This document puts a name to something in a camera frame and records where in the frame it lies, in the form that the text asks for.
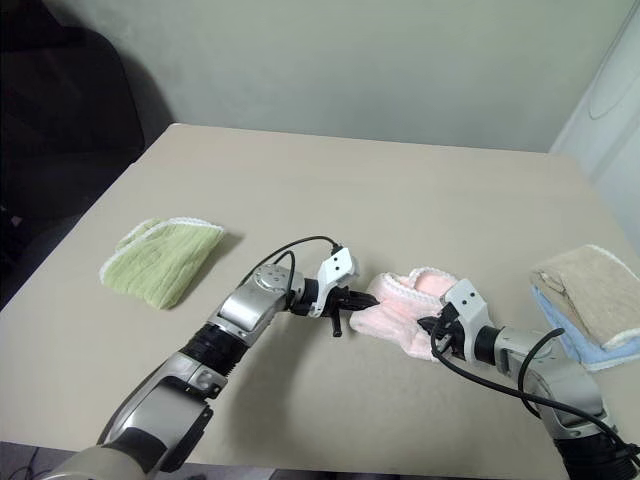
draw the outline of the pink towel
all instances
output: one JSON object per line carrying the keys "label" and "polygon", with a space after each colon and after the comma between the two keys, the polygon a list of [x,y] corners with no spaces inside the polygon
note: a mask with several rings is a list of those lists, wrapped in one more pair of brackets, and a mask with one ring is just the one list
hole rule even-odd
{"label": "pink towel", "polygon": [[431,267],[416,268],[408,277],[382,273],[367,289],[380,304],[354,312],[349,324],[360,333],[392,341],[412,357],[437,361],[429,334],[417,320],[437,314],[440,297],[456,282],[453,275]]}

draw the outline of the green towel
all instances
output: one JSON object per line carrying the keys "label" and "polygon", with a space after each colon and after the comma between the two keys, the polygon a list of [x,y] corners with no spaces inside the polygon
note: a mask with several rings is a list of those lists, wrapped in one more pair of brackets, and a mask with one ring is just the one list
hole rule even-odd
{"label": "green towel", "polygon": [[100,280],[156,308],[171,308],[223,235],[222,227],[197,218],[146,220],[116,245]]}

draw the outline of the towel stack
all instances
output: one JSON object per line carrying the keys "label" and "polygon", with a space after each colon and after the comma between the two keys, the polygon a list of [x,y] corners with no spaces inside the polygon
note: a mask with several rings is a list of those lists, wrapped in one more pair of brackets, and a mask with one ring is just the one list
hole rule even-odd
{"label": "towel stack", "polygon": [[595,371],[640,358],[640,280],[615,255],[586,245],[531,272],[533,296],[564,328],[567,355]]}

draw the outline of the beige towel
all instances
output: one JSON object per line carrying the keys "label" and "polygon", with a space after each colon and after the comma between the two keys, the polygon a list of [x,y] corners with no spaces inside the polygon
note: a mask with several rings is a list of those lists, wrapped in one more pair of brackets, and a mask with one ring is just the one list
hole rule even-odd
{"label": "beige towel", "polygon": [[640,337],[640,280],[607,250],[585,245],[553,257],[531,282],[604,350]]}

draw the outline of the floor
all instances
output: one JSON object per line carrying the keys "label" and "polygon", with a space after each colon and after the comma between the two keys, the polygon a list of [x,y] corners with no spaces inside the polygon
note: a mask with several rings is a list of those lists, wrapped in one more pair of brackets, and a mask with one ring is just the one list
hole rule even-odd
{"label": "floor", "polygon": [[[66,450],[39,448],[35,458],[31,461],[34,452],[36,452],[35,447],[0,442],[0,480],[41,479],[50,469],[57,467],[73,455],[73,452]],[[27,466],[30,461],[32,465],[32,475],[28,477]],[[177,472],[160,473],[156,478],[158,480],[438,480],[440,477],[307,472],[300,470],[274,470],[272,468],[229,467],[187,463]]]}

